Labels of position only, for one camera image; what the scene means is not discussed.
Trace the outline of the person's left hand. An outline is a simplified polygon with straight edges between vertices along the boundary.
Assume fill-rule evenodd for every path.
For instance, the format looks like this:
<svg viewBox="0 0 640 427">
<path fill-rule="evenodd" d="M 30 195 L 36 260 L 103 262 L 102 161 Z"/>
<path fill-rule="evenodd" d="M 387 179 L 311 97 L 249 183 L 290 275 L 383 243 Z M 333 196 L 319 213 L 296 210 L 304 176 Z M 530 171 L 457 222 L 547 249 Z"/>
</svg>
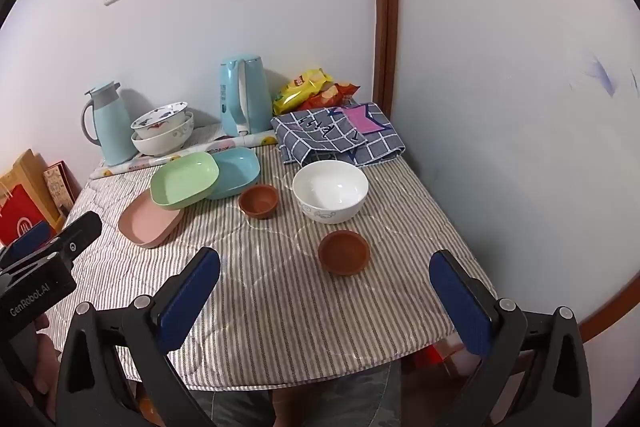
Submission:
<svg viewBox="0 0 640 427">
<path fill-rule="evenodd" d="M 32 384 L 37 391 L 46 398 L 44 416 L 49 421 L 55 421 L 56 393 L 58 392 L 58 373 L 60 373 L 60 352 L 55 349 L 51 338 L 43 334 L 42 330 L 50 326 L 47 314 L 43 313 L 34 321 L 37 340 L 36 366 Z"/>
</svg>

